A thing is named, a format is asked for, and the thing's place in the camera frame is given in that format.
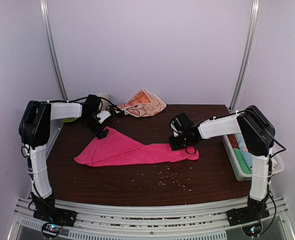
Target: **green object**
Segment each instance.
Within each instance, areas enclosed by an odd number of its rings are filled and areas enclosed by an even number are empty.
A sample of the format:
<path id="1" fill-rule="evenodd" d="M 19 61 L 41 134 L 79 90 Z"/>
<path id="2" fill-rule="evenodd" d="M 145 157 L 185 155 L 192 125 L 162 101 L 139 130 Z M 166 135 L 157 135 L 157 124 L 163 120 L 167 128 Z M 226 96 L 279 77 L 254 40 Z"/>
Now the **green object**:
<path id="1" fill-rule="evenodd" d="M 243 156 L 242 156 L 242 154 L 240 152 L 240 149 L 233 148 L 233 150 L 234 150 L 234 153 L 236 155 L 237 161 L 238 161 L 238 163 L 239 163 L 239 165 L 240 165 L 243 173 L 245 173 L 245 174 L 251 174 L 251 171 L 248 168 L 248 165 L 246 164 L 246 162 L 244 161 L 244 158 L 243 158 Z"/>
<path id="2" fill-rule="evenodd" d="M 75 120 L 77 120 L 77 118 L 64 118 L 62 119 L 63 123 L 71 123 L 74 122 Z"/>

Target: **dark brown tabletop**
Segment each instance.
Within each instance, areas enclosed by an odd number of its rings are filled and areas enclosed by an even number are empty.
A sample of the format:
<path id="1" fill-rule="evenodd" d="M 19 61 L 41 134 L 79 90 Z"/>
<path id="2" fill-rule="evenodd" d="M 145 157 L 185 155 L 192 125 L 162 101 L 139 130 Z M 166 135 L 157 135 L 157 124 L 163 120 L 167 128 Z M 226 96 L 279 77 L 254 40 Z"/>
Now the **dark brown tabletop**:
<path id="1" fill-rule="evenodd" d="M 169 121 L 185 112 L 192 121 L 228 114 L 224 105 L 168 105 L 153 116 L 117 115 L 106 125 L 143 144 L 168 143 Z M 248 196 L 251 182 L 236 180 L 222 138 L 197 145 L 199 160 L 90 167 L 74 161 L 94 138 L 80 122 L 66 123 L 49 155 L 48 177 L 56 199 L 111 206 L 200 204 Z"/>

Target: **orange and white towel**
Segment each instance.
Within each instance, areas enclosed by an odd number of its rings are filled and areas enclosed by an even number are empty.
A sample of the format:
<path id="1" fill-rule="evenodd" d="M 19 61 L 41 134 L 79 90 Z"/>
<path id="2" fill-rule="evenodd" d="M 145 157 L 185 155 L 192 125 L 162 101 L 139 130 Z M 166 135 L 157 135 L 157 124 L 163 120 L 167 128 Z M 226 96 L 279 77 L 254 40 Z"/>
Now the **orange and white towel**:
<path id="1" fill-rule="evenodd" d="M 158 96 L 146 89 L 141 89 L 132 99 L 125 104 L 118 105 L 124 113 L 134 117 L 152 117 L 162 112 L 167 105 Z"/>

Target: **pink towel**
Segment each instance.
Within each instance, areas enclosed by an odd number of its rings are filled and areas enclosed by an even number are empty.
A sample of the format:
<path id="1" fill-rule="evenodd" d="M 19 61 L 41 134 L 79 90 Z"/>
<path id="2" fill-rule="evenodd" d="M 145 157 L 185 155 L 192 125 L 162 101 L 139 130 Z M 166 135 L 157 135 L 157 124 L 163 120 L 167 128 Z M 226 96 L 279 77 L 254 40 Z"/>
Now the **pink towel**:
<path id="1" fill-rule="evenodd" d="M 91 167 L 120 166 L 134 164 L 157 164 L 178 162 L 181 160 L 198 160 L 199 152 L 187 154 L 184 149 L 172 151 L 169 144 L 156 143 L 144 145 L 128 136 L 109 128 L 107 137 L 94 138 L 83 152 L 74 158 L 79 164 Z"/>

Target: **metal pole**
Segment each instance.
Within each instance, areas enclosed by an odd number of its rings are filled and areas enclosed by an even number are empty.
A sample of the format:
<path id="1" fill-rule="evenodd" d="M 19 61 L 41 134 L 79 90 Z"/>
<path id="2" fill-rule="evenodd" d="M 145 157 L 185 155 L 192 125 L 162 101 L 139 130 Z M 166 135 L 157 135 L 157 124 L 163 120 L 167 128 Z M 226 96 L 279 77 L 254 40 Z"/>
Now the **metal pole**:
<path id="1" fill-rule="evenodd" d="M 244 54 L 243 54 L 243 60 L 242 60 L 239 74 L 238 74 L 232 101 L 229 107 L 229 109 L 232 112 L 236 110 L 236 106 L 242 95 L 243 86 L 246 80 L 246 74 L 249 68 L 250 55 L 253 50 L 253 44 L 256 37 L 257 28 L 258 28 L 260 5 L 261 5 L 261 0 L 252 1 L 252 11 L 251 11 L 251 17 L 250 17 L 249 25 L 248 25 L 248 33 L 247 33 L 246 45 L 245 45 Z"/>
<path id="2" fill-rule="evenodd" d="M 60 66 L 58 62 L 58 57 L 57 57 L 57 53 L 54 46 L 47 0 L 40 0 L 40 6 L 41 6 L 41 13 L 42 13 L 42 18 L 43 18 L 44 27 L 45 27 L 46 36 L 47 36 L 47 43 L 49 47 L 50 57 L 51 57 L 56 81 L 57 81 L 61 96 L 66 101 L 68 100 L 68 95 L 64 87 Z"/>

